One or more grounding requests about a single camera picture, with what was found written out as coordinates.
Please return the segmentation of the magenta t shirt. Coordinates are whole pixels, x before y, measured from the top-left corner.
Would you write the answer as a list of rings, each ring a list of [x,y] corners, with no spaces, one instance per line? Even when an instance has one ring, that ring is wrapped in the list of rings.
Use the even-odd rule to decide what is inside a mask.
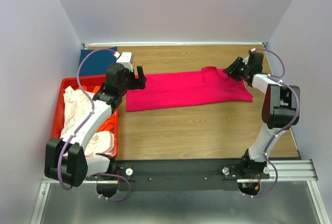
[[[243,82],[235,81],[222,68],[146,75],[144,90],[128,91],[126,111],[144,111],[223,102],[252,102]]]

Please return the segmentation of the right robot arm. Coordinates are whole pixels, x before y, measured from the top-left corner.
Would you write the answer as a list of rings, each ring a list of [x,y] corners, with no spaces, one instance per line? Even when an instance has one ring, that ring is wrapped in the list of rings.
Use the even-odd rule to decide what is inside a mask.
[[[248,86],[264,93],[261,110],[262,128],[252,144],[236,165],[223,168],[225,175],[239,175],[251,178],[263,173],[270,162],[269,154],[286,130],[296,125],[300,117],[300,88],[286,84],[281,75],[265,74],[262,71],[264,59],[262,48],[253,48],[248,57],[238,57],[225,74],[237,82],[245,81]]]

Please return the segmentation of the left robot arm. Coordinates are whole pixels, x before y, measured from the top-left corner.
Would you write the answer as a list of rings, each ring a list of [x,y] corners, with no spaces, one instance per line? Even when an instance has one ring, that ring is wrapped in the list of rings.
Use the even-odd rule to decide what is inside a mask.
[[[109,65],[105,82],[88,98],[92,106],[83,120],[60,138],[47,142],[45,176],[57,180],[65,190],[80,186],[87,177],[96,174],[104,180],[111,179],[115,173],[111,158],[101,153],[86,157],[85,149],[99,127],[119,107],[127,91],[145,86],[142,66],[131,69],[122,62]]]

